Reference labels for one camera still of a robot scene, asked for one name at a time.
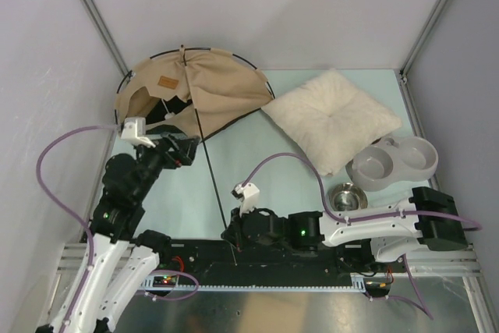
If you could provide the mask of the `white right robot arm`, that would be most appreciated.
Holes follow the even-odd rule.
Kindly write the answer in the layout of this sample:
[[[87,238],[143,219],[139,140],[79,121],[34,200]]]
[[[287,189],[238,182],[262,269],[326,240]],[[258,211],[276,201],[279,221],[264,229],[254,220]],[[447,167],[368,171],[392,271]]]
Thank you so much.
[[[360,252],[361,264],[379,271],[414,250],[458,251],[468,246],[453,197],[430,187],[416,187],[410,197],[382,207],[337,214],[304,211],[287,217],[256,207],[258,193],[254,186],[235,189],[241,204],[232,210],[221,238],[237,250],[258,243],[311,255],[367,240],[370,245]]]

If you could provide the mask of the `cream fluffy cushion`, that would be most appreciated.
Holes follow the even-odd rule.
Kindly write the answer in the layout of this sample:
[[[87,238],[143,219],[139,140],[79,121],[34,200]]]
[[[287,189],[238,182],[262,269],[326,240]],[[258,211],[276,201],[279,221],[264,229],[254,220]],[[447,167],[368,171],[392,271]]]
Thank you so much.
[[[262,110],[320,175],[335,175],[375,140],[402,127],[389,107],[336,69],[275,98]]]

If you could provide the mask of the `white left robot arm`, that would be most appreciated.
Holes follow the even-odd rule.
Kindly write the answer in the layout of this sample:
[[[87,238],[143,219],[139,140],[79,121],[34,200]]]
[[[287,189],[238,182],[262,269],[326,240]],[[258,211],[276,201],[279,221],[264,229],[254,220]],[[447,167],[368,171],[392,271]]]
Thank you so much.
[[[171,239],[154,230],[135,233],[145,210],[143,201],[165,169],[190,166],[197,136],[165,133],[135,155],[108,159],[103,190],[92,219],[83,223],[87,249],[65,302],[39,332],[113,332],[145,278],[167,268],[173,259]]]

